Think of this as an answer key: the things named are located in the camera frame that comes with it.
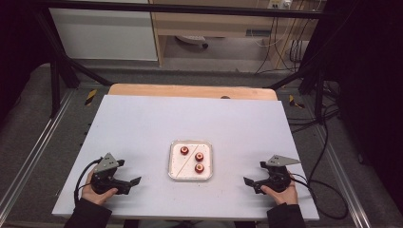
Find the black curtain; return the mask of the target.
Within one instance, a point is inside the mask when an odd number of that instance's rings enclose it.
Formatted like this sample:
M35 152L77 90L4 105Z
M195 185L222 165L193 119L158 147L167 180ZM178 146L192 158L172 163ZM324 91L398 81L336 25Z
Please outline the black curtain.
M48 62L48 47L28 0L0 0L0 123L31 72Z
M360 0L328 74L359 151L403 212L403 0Z

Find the wooden table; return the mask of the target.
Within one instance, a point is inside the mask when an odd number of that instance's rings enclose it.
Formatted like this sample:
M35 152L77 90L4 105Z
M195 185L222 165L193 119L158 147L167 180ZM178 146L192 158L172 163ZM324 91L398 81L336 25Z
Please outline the wooden table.
M109 95L192 97L276 101L278 96L273 89L242 86L199 86L199 85L140 85L115 84Z

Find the black metal frame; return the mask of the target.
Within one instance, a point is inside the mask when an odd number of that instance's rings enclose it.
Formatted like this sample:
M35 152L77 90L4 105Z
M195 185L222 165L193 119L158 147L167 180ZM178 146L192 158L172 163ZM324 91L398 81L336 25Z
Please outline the black metal frame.
M62 48L62 43L57 39L58 32L53 31L43 12L52 9L69 10L110 10L110 11L138 11L158 13L187 13L187 14L211 14L231 16L254 16L254 17L277 17L277 18L301 18L301 19L329 19L333 18L332 13L323 11L301 11L281 9L248 9L233 7L212 7L212 6L189 6L189 5L166 5L166 4L143 4L143 3L122 3L122 2L99 2L99 1L76 1L76 0L30 0L29 6L33 10L36 21L40 25L43 34L51 47L51 87L52 87L52 114L54 116L60 106L58 96L59 86L57 66L61 66L62 78L68 87L77 87L80 82L73 72L77 69L87 77L95 80L103 86L112 86L113 83L97 75L78 62L72 60Z

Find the white power strip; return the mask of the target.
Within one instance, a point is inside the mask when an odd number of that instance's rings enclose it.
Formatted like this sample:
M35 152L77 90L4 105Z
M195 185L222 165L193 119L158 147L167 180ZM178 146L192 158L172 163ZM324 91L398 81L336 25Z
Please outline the white power strip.
M288 10L293 0L269 0L268 8L272 10Z

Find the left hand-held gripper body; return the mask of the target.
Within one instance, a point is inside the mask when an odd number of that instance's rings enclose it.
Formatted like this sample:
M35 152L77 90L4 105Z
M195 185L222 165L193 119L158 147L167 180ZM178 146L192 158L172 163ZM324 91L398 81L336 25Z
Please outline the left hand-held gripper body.
M111 188L117 188L117 195L128 195L131 189L130 181L114 178L118 168L117 160L110 153L102 157L92 174L90 181L92 189L97 194L103 194Z

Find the white cabinet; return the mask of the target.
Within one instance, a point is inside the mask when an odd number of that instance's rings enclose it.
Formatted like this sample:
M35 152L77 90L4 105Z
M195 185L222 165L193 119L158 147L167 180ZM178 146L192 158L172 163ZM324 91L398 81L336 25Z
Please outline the white cabinet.
M67 55L74 59L158 59L146 12L50 9Z

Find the person's left hand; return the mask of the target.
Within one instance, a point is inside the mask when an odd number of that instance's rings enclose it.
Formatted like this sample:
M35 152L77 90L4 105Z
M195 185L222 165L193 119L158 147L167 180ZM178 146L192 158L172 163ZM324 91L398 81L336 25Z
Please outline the person's left hand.
M91 178L93 172L90 171L86 178L86 185L82 189L82 198L88 200L97 205L103 205L106 203L110 198L112 198L117 192L117 188L111 188L104 192L103 194L97 194L91 187Z

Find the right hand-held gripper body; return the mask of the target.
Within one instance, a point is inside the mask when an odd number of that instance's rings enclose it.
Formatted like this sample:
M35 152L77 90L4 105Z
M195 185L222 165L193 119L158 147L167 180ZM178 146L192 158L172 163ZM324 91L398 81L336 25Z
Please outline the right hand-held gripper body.
M287 165L298 164L299 160L274 155L266 161L269 177L266 180L254 181L254 190L256 194L262 194L260 188L262 185L268 186L276 192L284 191L290 184L291 178L288 173Z

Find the aluminium floor rail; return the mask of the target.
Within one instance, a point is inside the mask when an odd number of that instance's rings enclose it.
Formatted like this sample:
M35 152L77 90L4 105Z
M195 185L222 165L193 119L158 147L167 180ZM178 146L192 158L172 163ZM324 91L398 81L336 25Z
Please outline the aluminium floor rail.
M343 168L340 159L336 155L336 151L330 142L330 138L323 125L316 127L317 134L324 145L324 155L335 176L337 186L346 200L349 213L355 223L356 228L371 228L371 223L367 217L363 206L361 205L358 196L353 188L350 179Z
M24 188L24 185L27 182L31 171L33 170L36 163L39 161L43 151L47 147L48 142L53 135L53 132L56 130L59 122L62 120L74 95L75 95L75 89L69 89L66 92L66 94L62 99L60 109L56 112L54 117L49 119L39 139L36 141L32 149L29 151L28 157L26 158L16 177L12 181L8 191L6 192L5 196L0 200L0 210L2 211L3 214L5 214L8 210L10 210L13 204L18 199L18 196L20 195L22 189Z

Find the thin wooden skewer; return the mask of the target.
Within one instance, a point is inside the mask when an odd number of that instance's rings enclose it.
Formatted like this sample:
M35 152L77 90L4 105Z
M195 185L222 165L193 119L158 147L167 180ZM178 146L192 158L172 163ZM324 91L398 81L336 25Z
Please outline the thin wooden skewer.
M178 172L177 176L179 176L179 175L181 174L181 172L183 171L183 169L184 169L190 162L192 162L192 161L194 160L194 156L195 156L195 153L196 153L196 150L198 149L198 147L199 147L199 146L197 145L196 147L192 147L192 150L191 150L191 151L189 150L191 153L190 153L189 157L186 159L186 161L183 163L183 165L182 165L180 171Z

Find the white square tray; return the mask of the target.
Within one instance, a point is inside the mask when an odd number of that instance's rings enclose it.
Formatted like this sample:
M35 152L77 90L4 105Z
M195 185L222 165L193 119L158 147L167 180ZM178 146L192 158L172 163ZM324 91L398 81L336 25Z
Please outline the white square tray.
M183 163L190 155L192 147L199 146L196 153L203 153L203 160L190 162L177 176ZM187 146L190 150L187 155L181 153L181 148ZM195 165L201 163L204 170L201 173L195 171ZM168 162L168 176L175 181L207 181L213 175L213 148L212 144L207 141L200 140L176 140L170 145L169 162Z

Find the office chair base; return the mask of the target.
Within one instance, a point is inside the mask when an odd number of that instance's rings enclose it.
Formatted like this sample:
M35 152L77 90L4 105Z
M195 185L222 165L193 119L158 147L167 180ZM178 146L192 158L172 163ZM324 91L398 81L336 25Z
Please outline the office chair base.
M190 45L208 48L208 44L203 36L177 36L177 39Z

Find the light wooden desk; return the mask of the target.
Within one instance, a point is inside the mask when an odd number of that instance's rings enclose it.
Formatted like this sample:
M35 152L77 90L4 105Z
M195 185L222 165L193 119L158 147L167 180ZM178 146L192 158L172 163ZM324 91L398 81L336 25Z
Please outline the light wooden desk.
M148 0L151 4L234 7L259 10L269 0ZM321 0L293 0L289 10L318 11ZM269 51L272 66L285 66L286 50L294 41L308 41L317 26L316 19L264 18L187 13L151 14L158 36L250 37Z

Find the person's right hand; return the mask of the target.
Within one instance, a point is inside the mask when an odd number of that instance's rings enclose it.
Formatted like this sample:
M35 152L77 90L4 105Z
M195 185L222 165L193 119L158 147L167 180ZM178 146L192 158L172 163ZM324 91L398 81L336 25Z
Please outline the person's right hand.
M287 205L298 204L296 184L292 180L289 186L282 192L276 192L268 186L262 185L260 190L270 196L277 205L286 203Z

